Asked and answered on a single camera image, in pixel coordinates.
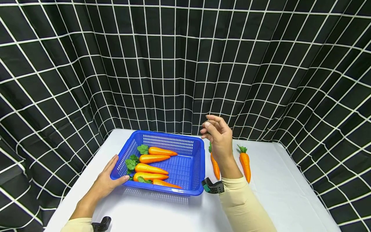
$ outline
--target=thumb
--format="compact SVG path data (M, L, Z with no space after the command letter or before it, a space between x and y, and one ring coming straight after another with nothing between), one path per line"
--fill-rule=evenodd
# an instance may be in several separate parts
M115 180L115 185L116 186L119 186L119 185L122 185L124 184L126 181L128 181L130 178L130 176L126 175L126 176L122 176L120 178L118 178L117 180Z
M220 136L219 131L215 128L215 126L209 122L205 123L206 130L212 135L213 139L216 139Z

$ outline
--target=wrist-worn device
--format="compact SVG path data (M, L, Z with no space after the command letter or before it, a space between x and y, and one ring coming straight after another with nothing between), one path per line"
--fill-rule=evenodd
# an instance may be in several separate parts
M204 187L205 191L212 194L218 194L224 192L224 185L221 181L216 183L212 183L209 178L204 179L202 182L202 186Z
M106 231L108 230L110 223L111 223L111 218L108 216L105 216L100 223L99 222L92 223L93 231L94 232Z

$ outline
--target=finger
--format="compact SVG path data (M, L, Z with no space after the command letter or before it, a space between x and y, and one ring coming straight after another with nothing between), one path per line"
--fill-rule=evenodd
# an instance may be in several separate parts
M107 163L107 165L104 167L103 171L107 170L107 168L111 165L113 160L116 158L117 154L112 157L112 159Z
M108 172L112 172L112 170L114 169L116 163L118 161L118 156L115 156L115 158L113 159L113 161L111 162L111 164L107 167L106 171Z
M221 131L221 127L220 127L218 122L216 122L214 120L207 120L205 122L209 122L209 123L213 124L218 131Z
M211 134L203 134L201 136L201 139L204 139L206 138L207 140L209 140L211 143L213 143L213 137L211 136Z
M206 122L205 127L207 129L207 132L209 132L213 138L218 139L221 136L219 131L215 128L215 126L213 124L211 124L209 122Z
M129 180L129 178L130 178L130 176L126 175L126 176L122 176L122 177L118 178L117 180L114 180L115 187L124 184L126 181Z
M222 132L226 132L229 128L228 124L224 121L222 117L218 117L215 115L206 115L207 119L216 121L219 123L220 129Z
M200 133L201 134L205 134L207 132L207 129L206 128L202 128L201 130L200 130Z

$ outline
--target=blue plastic basket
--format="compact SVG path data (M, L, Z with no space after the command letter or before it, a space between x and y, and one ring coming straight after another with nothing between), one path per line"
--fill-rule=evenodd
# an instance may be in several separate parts
M198 196L204 190L201 181L205 178L205 149L204 142L200 138L165 134L150 131L135 131L126 141L119 153L119 160L111 172L111 179L115 180L126 175L127 167L125 160L130 155L140 156L137 147L140 145L159 147L178 153L168 160L151 163L151 166L162 168L169 172L169 178L165 181L176 184L182 189L159 186L154 184L127 181L124 185L142 189L170 192L187 196Z

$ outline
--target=fake carrot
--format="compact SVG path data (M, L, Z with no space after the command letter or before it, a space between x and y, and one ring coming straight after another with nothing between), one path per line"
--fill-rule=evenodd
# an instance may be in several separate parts
M145 172L145 173L155 173L155 174L163 174L168 175L169 173L161 168L152 167L148 164L139 163L135 166L135 172Z
M143 164L149 164L154 162L160 162L170 159L170 156L164 156L164 155L141 155L139 157L139 161Z
M238 146L238 148L241 151L240 162L242 164L243 172L245 174L247 182L250 183L250 179L251 179L250 158L249 158L249 155L246 154L247 149L245 147L240 147L240 146Z
M213 157L213 154L211 153L211 143L209 146L209 152L210 152L211 164L213 165L214 175L217 180L220 180L220 169L219 169L218 163L215 161Z
M158 147L148 147L147 145L140 145L137 147L138 151L141 154L150 154L150 155L165 155L165 156L176 156L177 153L170 151L170 150L165 150L162 148Z
M155 185L161 185L161 186L167 186L167 187L171 187L171 188L178 188L178 189L181 189L182 187L178 186L178 185L175 185L175 184L170 184L170 183L167 183L163 180L158 180L158 179L154 179L152 181L152 184L155 184Z
M133 177L133 180L134 181L139 181L138 178L139 177L143 177L143 179L145 180L166 180L167 178L169 178L168 176L166 175L163 175L163 174L154 174L154 173L145 173L145 172L137 172L134 174L134 177Z

